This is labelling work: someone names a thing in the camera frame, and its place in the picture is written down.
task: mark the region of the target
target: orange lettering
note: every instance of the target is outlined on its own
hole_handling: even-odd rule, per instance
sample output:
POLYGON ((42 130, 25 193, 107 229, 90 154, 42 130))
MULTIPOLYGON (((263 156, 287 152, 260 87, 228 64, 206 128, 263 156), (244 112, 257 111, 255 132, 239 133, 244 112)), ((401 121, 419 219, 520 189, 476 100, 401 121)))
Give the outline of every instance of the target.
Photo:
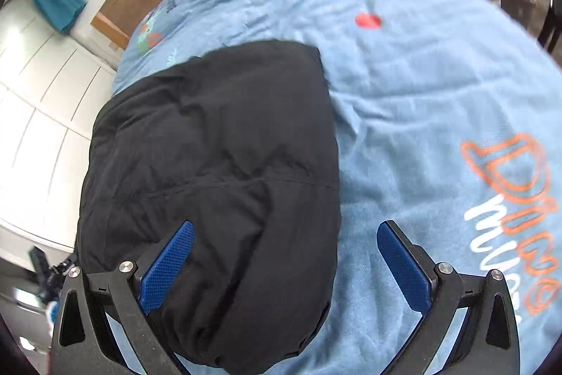
POLYGON ((560 291, 560 282, 552 278, 541 278, 530 287, 525 296, 525 306, 531 316, 548 308, 560 291))
POLYGON ((541 205, 530 206, 518 212, 514 212, 512 214, 503 217, 501 220, 501 228, 503 229, 504 234, 507 235, 518 234, 521 231, 524 231, 525 229, 540 223, 542 220, 544 220, 544 215, 546 213, 554 213, 557 211, 558 211, 558 202, 556 201, 556 199, 547 196, 541 205), (520 222, 515 226, 508 226, 509 222, 522 219, 532 214, 538 214, 538 215, 524 222, 520 222))
POLYGON ((480 148, 472 142, 463 142, 461 145, 461 153, 475 174, 477 174, 489 187, 496 190, 498 193, 503 194, 505 198, 516 204, 532 204, 546 198, 546 193, 550 188, 550 170, 546 163, 546 156, 542 146, 528 134, 516 134, 511 139, 505 142, 498 143, 491 147, 480 148), (485 160, 485 156, 504 153, 490 161, 485 160), (515 159, 523 153, 532 154, 535 159, 535 171, 530 181, 518 185, 505 179, 498 171, 498 167, 509 160, 515 159), (483 164, 478 164, 476 158, 480 158, 483 164), (542 179, 542 189, 534 194, 521 195, 521 193, 528 193, 537 187, 537 184, 542 179))
POLYGON ((553 235, 550 232, 540 232, 538 234, 532 235, 527 240, 524 240, 517 246, 517 254, 520 258, 525 261, 525 271, 535 277, 540 277, 542 275, 550 274, 552 271, 558 268, 558 259, 553 255, 549 254, 554 247, 553 235), (529 251, 525 250, 526 246, 529 246, 540 239, 547 239, 549 245, 543 254, 538 258, 537 266, 544 264, 550 264, 548 267, 543 267, 542 269, 535 268, 532 266, 535 257, 537 256, 537 248, 533 248, 529 251))

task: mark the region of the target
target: black puffer jacket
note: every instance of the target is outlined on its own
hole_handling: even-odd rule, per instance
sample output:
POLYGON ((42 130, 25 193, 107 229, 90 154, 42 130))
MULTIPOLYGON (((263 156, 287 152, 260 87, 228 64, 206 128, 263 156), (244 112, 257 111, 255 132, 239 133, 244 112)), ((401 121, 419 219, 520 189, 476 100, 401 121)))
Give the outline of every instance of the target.
POLYGON ((329 310, 338 150, 318 50, 225 48, 144 78, 94 126, 78 252, 136 260, 185 220, 193 248, 149 317, 192 362, 254 375, 298 355, 329 310))

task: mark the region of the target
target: light blue blanket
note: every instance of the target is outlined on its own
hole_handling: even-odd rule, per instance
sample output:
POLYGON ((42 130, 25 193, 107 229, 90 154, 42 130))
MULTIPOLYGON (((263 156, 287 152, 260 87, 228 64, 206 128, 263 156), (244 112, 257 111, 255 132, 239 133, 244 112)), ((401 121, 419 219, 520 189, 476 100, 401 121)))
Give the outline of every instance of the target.
MULTIPOLYGON (((375 375, 397 353, 420 315, 378 252, 386 219, 461 273, 504 271, 531 374, 562 331, 556 64, 486 0, 164 0, 133 34, 114 90, 263 39, 321 52, 343 218, 328 319, 268 375, 375 375)), ((462 318, 428 373, 442 367, 462 318)), ((193 375, 220 371, 187 365, 193 375)))

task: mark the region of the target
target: blue gripper pad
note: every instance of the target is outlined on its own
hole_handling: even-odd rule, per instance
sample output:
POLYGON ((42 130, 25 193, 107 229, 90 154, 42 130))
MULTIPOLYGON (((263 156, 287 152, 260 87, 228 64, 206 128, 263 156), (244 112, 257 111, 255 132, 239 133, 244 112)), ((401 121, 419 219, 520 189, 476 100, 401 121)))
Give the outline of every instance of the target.
POLYGON ((431 308, 431 284, 385 222, 377 231, 377 246, 410 308, 425 316, 431 308))
POLYGON ((140 282, 138 301, 145 315, 162 305, 170 286, 189 256, 194 239, 195 228, 192 223, 185 221, 144 274, 140 282))

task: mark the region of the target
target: metal screw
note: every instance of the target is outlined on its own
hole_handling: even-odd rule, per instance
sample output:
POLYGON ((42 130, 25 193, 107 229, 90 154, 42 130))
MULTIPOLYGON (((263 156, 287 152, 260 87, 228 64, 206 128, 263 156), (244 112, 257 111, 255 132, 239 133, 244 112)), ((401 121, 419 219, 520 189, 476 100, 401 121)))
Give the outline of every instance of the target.
POLYGON ((494 280, 498 280, 501 281, 504 279, 504 274, 501 273, 501 271, 497 270, 497 269, 493 269, 492 270, 492 278, 494 280))
POLYGON ((437 268, 439 269, 439 272, 441 272, 442 274, 449 275, 450 273, 453 272, 453 266, 450 265, 449 263, 439 263, 437 268))
POLYGON ((81 272, 80 267, 73 267, 68 271, 68 276, 70 278, 76 278, 78 275, 80 275, 80 272, 81 272))
POLYGON ((121 270, 124 274, 133 270, 135 265, 131 261, 123 261, 119 266, 119 270, 121 270))

